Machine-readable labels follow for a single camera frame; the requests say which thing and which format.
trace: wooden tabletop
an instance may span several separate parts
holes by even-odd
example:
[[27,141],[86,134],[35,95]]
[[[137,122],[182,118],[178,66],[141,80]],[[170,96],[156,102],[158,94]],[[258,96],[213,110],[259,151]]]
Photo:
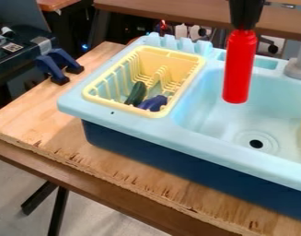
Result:
[[81,0],[37,0],[42,11],[56,11]]
[[[216,28],[231,28],[228,2],[225,0],[94,0],[94,2],[96,8],[108,11]],[[265,6],[256,31],[263,35],[301,41],[301,10]]]
[[70,83],[46,80],[5,106],[0,159],[172,235],[301,236],[299,221],[88,144],[57,98],[122,48],[104,42],[78,60],[86,70],[67,74]]

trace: red bottle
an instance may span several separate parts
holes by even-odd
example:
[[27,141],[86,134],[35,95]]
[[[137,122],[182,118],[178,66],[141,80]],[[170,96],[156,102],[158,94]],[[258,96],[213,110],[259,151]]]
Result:
[[248,100],[257,38],[253,30],[235,29],[226,49],[226,70],[222,97],[230,103]]

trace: dish rack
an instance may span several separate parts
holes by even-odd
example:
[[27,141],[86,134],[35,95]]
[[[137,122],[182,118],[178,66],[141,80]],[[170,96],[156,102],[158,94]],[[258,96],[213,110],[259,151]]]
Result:
[[[145,117],[160,118],[169,113],[204,63],[200,55],[138,46],[87,85],[82,90],[82,95],[92,102]],[[161,106],[158,112],[124,104],[138,81],[144,82],[147,88],[145,99],[164,95],[168,98],[168,104]]]

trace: floor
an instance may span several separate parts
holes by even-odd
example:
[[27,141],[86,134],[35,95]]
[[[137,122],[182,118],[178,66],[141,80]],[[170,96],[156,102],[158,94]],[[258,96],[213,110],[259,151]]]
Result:
[[[31,215],[20,204],[44,181],[0,161],[0,236],[46,236],[56,191]],[[168,236],[81,195],[70,193],[61,236]]]

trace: white sticker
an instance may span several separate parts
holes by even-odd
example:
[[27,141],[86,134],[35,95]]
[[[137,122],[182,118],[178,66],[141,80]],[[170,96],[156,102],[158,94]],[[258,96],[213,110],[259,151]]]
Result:
[[7,44],[7,45],[5,45],[3,47],[3,49],[5,49],[7,51],[10,51],[11,53],[14,53],[14,52],[16,52],[16,51],[18,51],[18,50],[20,50],[22,48],[23,48],[22,46],[17,45],[17,44],[15,44],[13,42],[10,42],[9,44]]

